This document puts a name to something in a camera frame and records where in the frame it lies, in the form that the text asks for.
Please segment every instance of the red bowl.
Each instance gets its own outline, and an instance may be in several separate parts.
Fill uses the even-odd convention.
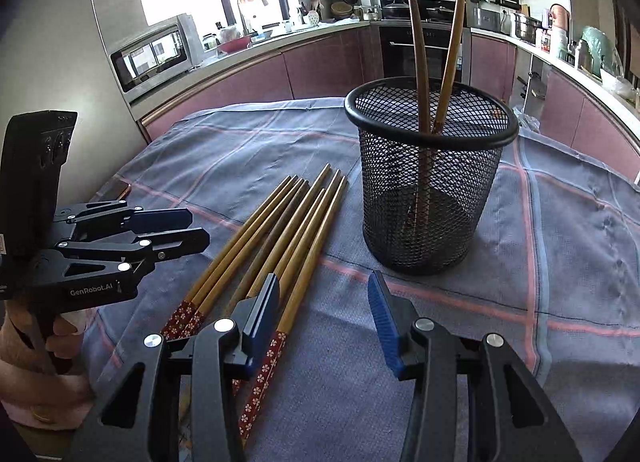
[[[231,41],[227,41],[226,43],[221,43],[220,45],[218,45],[218,49],[226,52],[227,54],[231,54],[232,52],[244,50],[249,46],[250,42],[251,36],[244,36],[244,38],[232,39]]]

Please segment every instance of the basket rim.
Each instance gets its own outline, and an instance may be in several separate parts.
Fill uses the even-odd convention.
[[[475,87],[465,85],[463,83],[455,82],[455,86],[459,86],[463,90],[476,94],[491,100],[498,108],[507,115],[509,123],[507,128],[495,135],[486,135],[483,137],[455,137],[452,135],[430,135],[415,130],[406,130],[404,128],[398,128],[391,126],[386,122],[375,121],[367,116],[364,116],[356,108],[356,99],[367,90],[371,90],[378,86],[400,86],[405,85],[407,81],[411,81],[415,84],[415,77],[413,76],[397,76],[387,77],[383,79],[376,79],[369,83],[364,83],[359,87],[354,88],[347,94],[344,99],[344,109],[347,112],[349,120],[355,124],[358,128],[367,130],[368,132],[377,135],[378,137],[388,138],[395,142],[402,144],[408,144],[410,146],[418,146],[421,148],[435,148],[438,150],[452,150],[454,152],[479,152],[482,150],[494,150],[495,148],[503,148],[510,142],[512,142],[518,135],[518,119],[513,114],[513,111],[501,100],[496,97],[483,92]],[[439,86],[442,84],[442,80],[437,78],[429,79],[430,85]]]

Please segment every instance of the black wire mesh pen holder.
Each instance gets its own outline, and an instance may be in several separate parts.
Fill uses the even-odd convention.
[[[434,114],[440,81],[430,80]],[[455,84],[441,135],[418,132],[415,78],[373,81],[345,100],[362,159],[363,233],[386,267],[434,274],[460,262],[478,225],[502,148],[518,133],[512,111]]]

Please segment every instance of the silver screw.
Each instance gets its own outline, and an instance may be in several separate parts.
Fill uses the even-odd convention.
[[[420,319],[415,320],[415,327],[418,330],[429,332],[434,329],[435,325],[430,319],[421,317]]]
[[[145,347],[155,348],[162,343],[162,337],[158,334],[149,334],[145,337]]]
[[[213,324],[213,328],[215,328],[218,332],[229,332],[234,327],[234,325],[234,322],[228,317],[223,317]]]
[[[500,348],[504,344],[504,339],[502,339],[500,334],[489,334],[486,337],[486,342],[492,347]]]

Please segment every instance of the cabinet handle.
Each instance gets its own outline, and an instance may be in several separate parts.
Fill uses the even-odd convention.
[[[413,43],[396,43],[395,41],[390,41],[389,45],[392,47],[412,47]],[[438,50],[449,50],[447,47],[438,47],[434,45],[425,45],[425,48],[437,48]]]

